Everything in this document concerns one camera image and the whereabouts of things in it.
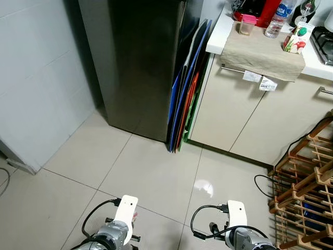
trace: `white countertop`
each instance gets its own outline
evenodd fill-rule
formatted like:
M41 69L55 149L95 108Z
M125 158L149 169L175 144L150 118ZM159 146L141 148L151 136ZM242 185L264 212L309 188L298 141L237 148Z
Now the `white countertop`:
M234 20L233 12L229 2L226 2L220 14L219 19L214 27L214 30L208 40L206 51L214 54L222 54L223 48L231 32ZM289 32L290 26L287 24L283 27L283 32ZM308 43L303 50L305 60L305 68L303 74L320 77L333 81L333 66L324 65L318 58L318 55L312 46Z

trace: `beige cloth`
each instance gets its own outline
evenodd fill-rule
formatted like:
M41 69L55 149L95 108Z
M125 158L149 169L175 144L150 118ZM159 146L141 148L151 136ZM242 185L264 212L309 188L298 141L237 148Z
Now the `beige cloth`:
M278 38L265 36L265 30L254 27L250 35L238 33L239 22L234 22L227 39L221 61L257 74L295 82L305 67L302 55L284 52L282 44L288 33L280 33Z

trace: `cabinet door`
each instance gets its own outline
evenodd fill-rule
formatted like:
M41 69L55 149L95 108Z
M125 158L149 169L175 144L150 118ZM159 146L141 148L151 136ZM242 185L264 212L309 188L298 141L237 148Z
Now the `cabinet door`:
M333 108L332 81L301 74L267 92L244 127L232 153L274 165L289 144L308 133Z
M264 94L259 83L242 77L221 69L220 56L215 55L191 140L230 150Z

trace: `stove burner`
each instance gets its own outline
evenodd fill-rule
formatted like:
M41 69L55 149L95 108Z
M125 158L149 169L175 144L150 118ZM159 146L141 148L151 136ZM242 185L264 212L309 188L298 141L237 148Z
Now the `stove burner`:
M322 62L333 66L333 33L325 27L316 27L311 40Z

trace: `refrigerator door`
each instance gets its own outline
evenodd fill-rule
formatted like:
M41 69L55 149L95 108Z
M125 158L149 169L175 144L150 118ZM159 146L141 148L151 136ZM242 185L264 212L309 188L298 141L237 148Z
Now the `refrigerator door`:
M111 126L167 140L182 1L80 0Z

